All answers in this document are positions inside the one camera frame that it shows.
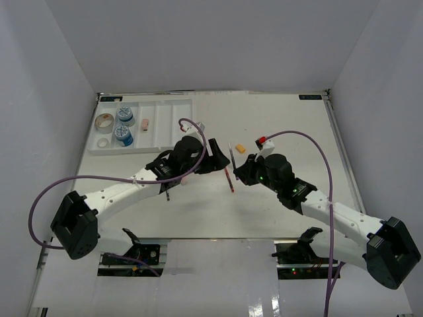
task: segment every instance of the tape roll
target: tape roll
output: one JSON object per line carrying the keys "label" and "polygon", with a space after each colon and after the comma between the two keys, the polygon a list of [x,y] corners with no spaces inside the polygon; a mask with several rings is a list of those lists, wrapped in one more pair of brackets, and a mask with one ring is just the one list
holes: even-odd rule
{"label": "tape roll", "polygon": [[106,149],[109,146],[110,146],[110,142],[105,137],[103,137],[103,138],[101,138],[97,141],[97,147],[99,147],[100,149]]}
{"label": "tape roll", "polygon": [[94,124],[98,132],[109,134],[113,131],[114,118],[111,114],[101,114],[95,118]]}

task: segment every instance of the plastic tray compartment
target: plastic tray compartment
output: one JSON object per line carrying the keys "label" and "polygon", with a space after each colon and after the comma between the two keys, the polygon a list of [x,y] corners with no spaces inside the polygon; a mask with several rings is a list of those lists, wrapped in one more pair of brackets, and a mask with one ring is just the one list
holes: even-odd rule
{"label": "plastic tray compartment", "polygon": [[[127,147],[118,144],[113,135],[114,129],[122,125],[117,118],[120,107],[130,107],[135,118],[135,124],[130,127],[134,142]],[[160,101],[141,102],[99,102],[95,118],[101,114],[112,114],[114,124],[112,133],[102,134],[93,122],[88,150],[94,155],[112,155],[123,153],[154,153],[173,149],[184,133],[179,129],[178,120],[188,118],[193,120],[191,99],[175,99]],[[147,131],[142,131],[141,121],[149,120]],[[100,148],[98,140],[105,138],[109,142],[109,148]]]}

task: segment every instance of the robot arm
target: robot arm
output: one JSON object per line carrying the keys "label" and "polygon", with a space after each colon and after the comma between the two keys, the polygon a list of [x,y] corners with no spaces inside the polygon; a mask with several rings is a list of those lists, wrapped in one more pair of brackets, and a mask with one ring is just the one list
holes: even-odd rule
{"label": "robot arm", "polygon": [[[271,141],[259,139],[256,144],[260,152],[249,155],[234,174],[245,185],[262,184],[276,192],[279,201],[288,209],[329,225],[331,202],[328,197],[314,185],[296,178],[286,157],[272,154]],[[404,223],[394,217],[383,221],[341,203],[332,204],[334,229],[344,235],[335,240],[334,258],[361,267],[380,284],[397,289],[421,259]],[[325,258],[329,253],[328,240],[328,232],[311,228],[304,232],[293,251],[298,253],[301,249],[312,256]],[[273,256],[289,254],[284,251]]]}
{"label": "robot arm", "polygon": [[[180,184],[178,176],[188,172],[197,163],[206,146],[194,127],[185,128],[185,136],[176,143],[174,149],[161,153],[135,173],[130,178],[133,183],[118,183],[82,196],[74,191],[63,198],[50,228],[72,260],[86,256],[96,247],[100,252],[117,254],[124,254],[130,249],[135,240],[133,234],[127,229],[108,230],[104,228],[104,223],[125,208]],[[209,146],[212,156],[206,149],[195,174],[222,170],[229,164],[215,139],[209,140]],[[176,179],[155,183],[171,178]],[[137,180],[151,181],[153,184],[138,184]]]}

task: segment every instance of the small container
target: small container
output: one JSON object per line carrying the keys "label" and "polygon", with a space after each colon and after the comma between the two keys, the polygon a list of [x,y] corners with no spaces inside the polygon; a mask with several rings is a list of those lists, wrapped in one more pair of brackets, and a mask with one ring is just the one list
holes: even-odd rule
{"label": "small container", "polygon": [[101,139],[97,141],[97,147],[99,147],[100,149],[106,149],[110,147],[110,143],[108,139],[106,139],[105,137],[102,137]]}
{"label": "small container", "polygon": [[130,129],[126,125],[119,125],[114,130],[114,136],[119,145],[127,147],[134,142]]}
{"label": "small container", "polygon": [[130,107],[120,107],[118,109],[118,119],[127,127],[131,127],[135,123],[135,118]]}

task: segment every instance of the red pen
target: red pen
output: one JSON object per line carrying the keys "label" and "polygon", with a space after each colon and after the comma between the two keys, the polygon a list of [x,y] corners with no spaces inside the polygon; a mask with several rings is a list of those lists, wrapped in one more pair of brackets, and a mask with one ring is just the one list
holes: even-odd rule
{"label": "red pen", "polygon": [[227,182],[229,183],[229,187],[231,188],[231,192],[235,192],[235,189],[233,188],[231,177],[229,176],[227,168],[225,168],[225,174],[226,174]]}

